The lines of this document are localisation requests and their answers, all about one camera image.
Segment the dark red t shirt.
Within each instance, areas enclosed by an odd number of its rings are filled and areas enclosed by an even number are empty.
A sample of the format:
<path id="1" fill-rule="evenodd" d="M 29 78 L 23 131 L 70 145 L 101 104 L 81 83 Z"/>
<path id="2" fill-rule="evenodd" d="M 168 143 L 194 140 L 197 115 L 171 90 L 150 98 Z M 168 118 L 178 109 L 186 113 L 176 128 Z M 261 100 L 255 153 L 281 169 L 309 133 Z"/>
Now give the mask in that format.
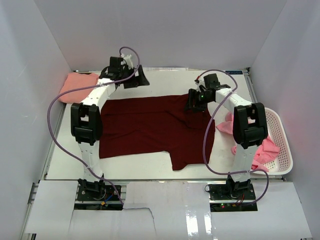
<path id="1" fill-rule="evenodd" d="M 210 158 L 215 122 L 206 109 L 184 111 L 188 95 L 107 100 L 99 157 L 167 152 L 173 171 Z"/>

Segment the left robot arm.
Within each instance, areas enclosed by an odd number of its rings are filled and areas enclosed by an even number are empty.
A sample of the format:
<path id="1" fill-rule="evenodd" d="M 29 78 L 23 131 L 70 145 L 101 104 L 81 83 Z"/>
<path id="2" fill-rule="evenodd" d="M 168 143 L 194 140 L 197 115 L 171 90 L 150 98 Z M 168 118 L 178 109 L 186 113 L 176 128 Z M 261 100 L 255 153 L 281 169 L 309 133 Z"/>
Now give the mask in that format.
<path id="1" fill-rule="evenodd" d="M 106 101 L 123 84 L 125 89 L 148 86 L 143 67 L 134 66 L 132 55 L 111 57 L 98 78 L 96 86 L 80 103 L 70 107 L 71 135 L 78 143 L 85 163 L 83 179 L 94 182 L 104 175 L 100 164 L 99 146 L 103 135 L 101 110 Z"/>

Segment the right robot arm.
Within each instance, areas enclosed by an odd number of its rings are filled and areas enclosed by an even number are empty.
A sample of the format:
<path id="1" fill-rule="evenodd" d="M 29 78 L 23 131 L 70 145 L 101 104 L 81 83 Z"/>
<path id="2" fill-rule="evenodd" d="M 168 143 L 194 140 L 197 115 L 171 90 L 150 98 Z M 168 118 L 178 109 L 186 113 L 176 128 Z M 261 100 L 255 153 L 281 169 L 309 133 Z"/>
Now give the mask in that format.
<path id="1" fill-rule="evenodd" d="M 226 195 L 236 200 L 249 188 L 254 155 L 268 137 L 265 107 L 239 96 L 235 89 L 219 82 L 216 73 L 208 71 L 195 79 L 196 89 L 189 89 L 184 109 L 203 112 L 215 102 L 233 113 L 232 136 L 236 143 L 235 159 L 227 175 Z"/>

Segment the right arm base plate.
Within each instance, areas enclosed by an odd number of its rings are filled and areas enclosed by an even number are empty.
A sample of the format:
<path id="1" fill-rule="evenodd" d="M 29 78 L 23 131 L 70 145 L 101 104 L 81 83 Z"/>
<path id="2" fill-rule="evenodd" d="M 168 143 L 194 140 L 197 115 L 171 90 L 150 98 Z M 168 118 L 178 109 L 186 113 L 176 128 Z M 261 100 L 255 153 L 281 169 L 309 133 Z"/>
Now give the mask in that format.
<path id="1" fill-rule="evenodd" d="M 253 185 L 241 190 L 232 190 L 227 184 L 207 184 L 204 191 L 209 193 L 209 199 L 212 201 L 253 201 L 256 199 Z"/>

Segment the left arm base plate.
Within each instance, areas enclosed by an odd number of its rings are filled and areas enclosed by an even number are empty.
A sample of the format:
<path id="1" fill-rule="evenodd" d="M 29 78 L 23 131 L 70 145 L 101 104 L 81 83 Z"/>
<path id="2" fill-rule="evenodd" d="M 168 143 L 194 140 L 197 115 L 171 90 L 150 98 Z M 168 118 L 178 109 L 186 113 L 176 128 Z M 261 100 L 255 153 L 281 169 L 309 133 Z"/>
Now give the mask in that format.
<path id="1" fill-rule="evenodd" d="M 103 180 L 87 181 L 78 179 L 78 201 L 118 201 L 118 195 L 112 185 L 106 185 Z"/>

